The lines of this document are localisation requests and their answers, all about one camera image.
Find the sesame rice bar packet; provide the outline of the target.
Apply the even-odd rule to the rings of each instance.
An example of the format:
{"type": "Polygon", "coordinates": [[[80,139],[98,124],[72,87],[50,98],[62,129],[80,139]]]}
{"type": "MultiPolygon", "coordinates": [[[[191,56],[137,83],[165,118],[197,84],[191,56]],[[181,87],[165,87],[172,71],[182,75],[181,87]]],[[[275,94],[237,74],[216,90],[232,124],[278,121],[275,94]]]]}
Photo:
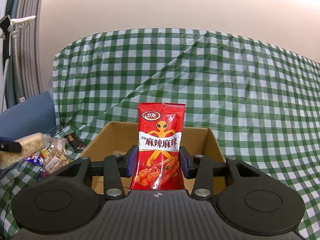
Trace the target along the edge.
{"type": "Polygon", "coordinates": [[[10,165],[44,149],[49,138],[50,135],[35,133],[15,140],[15,142],[19,142],[21,144],[22,151],[21,153],[1,151],[1,168],[7,168],[10,165]]]}

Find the red spicy snack packet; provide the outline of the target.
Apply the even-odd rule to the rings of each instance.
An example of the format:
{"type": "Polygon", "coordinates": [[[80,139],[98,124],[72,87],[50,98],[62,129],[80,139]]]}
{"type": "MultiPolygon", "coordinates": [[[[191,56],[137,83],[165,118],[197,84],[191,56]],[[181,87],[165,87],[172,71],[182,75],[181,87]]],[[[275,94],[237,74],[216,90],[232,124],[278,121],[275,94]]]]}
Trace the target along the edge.
{"type": "Polygon", "coordinates": [[[185,189],[179,158],[185,109],[181,103],[138,105],[138,155],[131,190],[185,189]]]}

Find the clear bag seed crackers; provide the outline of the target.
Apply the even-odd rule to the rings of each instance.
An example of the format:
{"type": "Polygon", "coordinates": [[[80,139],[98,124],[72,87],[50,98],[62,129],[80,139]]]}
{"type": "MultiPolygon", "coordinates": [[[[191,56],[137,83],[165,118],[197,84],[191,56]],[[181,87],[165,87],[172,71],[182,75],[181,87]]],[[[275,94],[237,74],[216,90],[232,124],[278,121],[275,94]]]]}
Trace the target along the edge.
{"type": "Polygon", "coordinates": [[[51,174],[69,164],[65,146],[66,139],[50,138],[46,148],[40,151],[44,157],[42,168],[47,174],[51,174]]]}

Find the purple candy wrapper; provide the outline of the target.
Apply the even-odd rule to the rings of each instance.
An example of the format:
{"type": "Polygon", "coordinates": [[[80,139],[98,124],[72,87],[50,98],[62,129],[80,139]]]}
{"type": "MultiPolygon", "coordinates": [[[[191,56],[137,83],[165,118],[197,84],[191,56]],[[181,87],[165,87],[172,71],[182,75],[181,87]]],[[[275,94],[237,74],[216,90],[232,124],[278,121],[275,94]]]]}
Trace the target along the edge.
{"type": "Polygon", "coordinates": [[[27,158],[24,158],[23,160],[27,161],[29,163],[32,163],[34,165],[37,165],[37,166],[42,166],[43,162],[44,162],[44,158],[43,157],[36,156],[36,155],[29,156],[27,158]]]}

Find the brown cardboard box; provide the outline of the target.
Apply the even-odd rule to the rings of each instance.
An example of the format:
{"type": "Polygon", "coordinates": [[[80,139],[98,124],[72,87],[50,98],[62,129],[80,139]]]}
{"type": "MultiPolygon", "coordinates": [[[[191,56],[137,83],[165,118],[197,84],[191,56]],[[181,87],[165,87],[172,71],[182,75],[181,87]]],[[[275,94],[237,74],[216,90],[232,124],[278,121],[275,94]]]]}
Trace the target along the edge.
{"type": "MultiPolygon", "coordinates": [[[[113,154],[125,154],[132,145],[138,144],[138,124],[130,122],[109,122],[101,132],[90,142],[81,156],[90,157],[91,161],[103,161],[113,154]]],[[[210,128],[184,127],[181,146],[184,146],[190,155],[202,154],[209,156],[213,161],[225,162],[217,140],[210,128]]],[[[127,195],[131,178],[121,178],[124,192],[127,195]]],[[[185,179],[184,185],[188,193],[192,192],[195,179],[185,179]]],[[[214,177],[214,194],[221,193],[226,188],[223,177],[214,177]]],[[[103,176],[93,177],[92,189],[98,194],[104,194],[103,176]]],[[[155,199],[165,197],[164,193],[152,191],[155,199]]]]}

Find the blue sofa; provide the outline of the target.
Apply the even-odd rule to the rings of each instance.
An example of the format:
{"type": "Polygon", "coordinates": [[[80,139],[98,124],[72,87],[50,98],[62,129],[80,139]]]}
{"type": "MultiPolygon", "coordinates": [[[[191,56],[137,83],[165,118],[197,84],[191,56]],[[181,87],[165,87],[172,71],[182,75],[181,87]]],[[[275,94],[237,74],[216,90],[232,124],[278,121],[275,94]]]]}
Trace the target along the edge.
{"type": "Polygon", "coordinates": [[[0,114],[0,136],[10,139],[57,132],[53,99],[48,91],[5,110],[0,114]]]}

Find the dark chocolate bar wrapper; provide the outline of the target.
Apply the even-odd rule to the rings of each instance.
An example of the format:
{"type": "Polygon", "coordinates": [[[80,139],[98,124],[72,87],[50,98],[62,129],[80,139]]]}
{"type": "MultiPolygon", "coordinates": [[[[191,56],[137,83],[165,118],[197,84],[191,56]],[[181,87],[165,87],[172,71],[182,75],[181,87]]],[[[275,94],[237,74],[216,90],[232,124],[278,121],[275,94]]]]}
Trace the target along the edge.
{"type": "Polygon", "coordinates": [[[75,152],[84,150],[87,147],[87,144],[84,143],[75,132],[64,135],[64,138],[67,139],[68,143],[72,146],[75,152]]]}

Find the green white checkered cloth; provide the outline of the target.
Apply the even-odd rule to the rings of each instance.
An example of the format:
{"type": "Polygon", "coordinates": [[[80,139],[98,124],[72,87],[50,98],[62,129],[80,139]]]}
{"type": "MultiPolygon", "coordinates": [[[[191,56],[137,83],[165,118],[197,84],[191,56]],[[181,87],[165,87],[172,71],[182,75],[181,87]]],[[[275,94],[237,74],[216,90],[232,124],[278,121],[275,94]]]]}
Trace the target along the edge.
{"type": "Polygon", "coordinates": [[[319,239],[319,63],[220,32],[111,31],[55,56],[51,97],[55,134],[86,143],[109,122],[135,122],[140,102],[185,104],[186,126],[211,128],[225,156],[301,195],[298,231],[319,239]]]}

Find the white stand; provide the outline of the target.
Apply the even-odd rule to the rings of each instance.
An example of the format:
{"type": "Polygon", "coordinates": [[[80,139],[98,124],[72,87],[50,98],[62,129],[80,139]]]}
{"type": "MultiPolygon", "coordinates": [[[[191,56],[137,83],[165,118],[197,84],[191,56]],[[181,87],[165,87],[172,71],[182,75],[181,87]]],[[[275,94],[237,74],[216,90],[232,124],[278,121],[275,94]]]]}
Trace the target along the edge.
{"type": "Polygon", "coordinates": [[[36,15],[23,18],[10,18],[9,15],[1,18],[1,39],[3,40],[3,62],[6,63],[10,59],[10,41],[17,33],[27,28],[36,15]]]}

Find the grey curtain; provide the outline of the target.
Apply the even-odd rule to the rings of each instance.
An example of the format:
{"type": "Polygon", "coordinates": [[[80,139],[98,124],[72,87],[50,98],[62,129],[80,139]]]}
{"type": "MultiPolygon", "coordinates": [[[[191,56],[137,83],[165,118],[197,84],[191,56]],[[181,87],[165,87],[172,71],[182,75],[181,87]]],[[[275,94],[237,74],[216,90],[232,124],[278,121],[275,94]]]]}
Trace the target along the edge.
{"type": "Polygon", "coordinates": [[[40,70],[40,12],[42,0],[1,0],[1,18],[35,20],[10,41],[10,59],[3,62],[1,39],[1,111],[43,92],[40,70]]]}

